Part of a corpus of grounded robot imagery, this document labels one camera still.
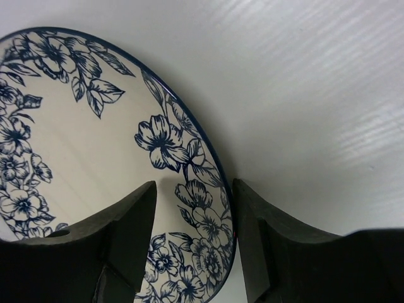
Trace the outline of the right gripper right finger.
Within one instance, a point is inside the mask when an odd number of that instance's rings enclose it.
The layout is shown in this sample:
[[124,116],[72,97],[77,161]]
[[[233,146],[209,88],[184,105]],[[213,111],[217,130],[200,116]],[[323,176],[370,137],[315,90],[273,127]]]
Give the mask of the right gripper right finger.
[[249,302],[402,302],[403,229],[340,236],[312,227],[233,181]]

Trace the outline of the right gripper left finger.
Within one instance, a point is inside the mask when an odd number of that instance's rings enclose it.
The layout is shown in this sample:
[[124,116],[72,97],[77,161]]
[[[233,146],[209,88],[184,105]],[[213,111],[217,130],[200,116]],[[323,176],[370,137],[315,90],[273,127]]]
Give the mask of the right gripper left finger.
[[132,302],[141,290],[157,185],[47,237],[1,242],[2,302]]

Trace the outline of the blue floral pattern plate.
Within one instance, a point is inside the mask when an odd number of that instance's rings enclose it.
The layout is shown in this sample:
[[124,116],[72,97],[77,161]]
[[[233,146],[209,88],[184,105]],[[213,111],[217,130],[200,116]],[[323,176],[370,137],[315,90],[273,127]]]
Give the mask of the blue floral pattern plate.
[[229,184],[205,132],[150,69],[87,33],[1,39],[1,238],[45,237],[146,181],[157,207],[136,302],[211,302],[235,254]]

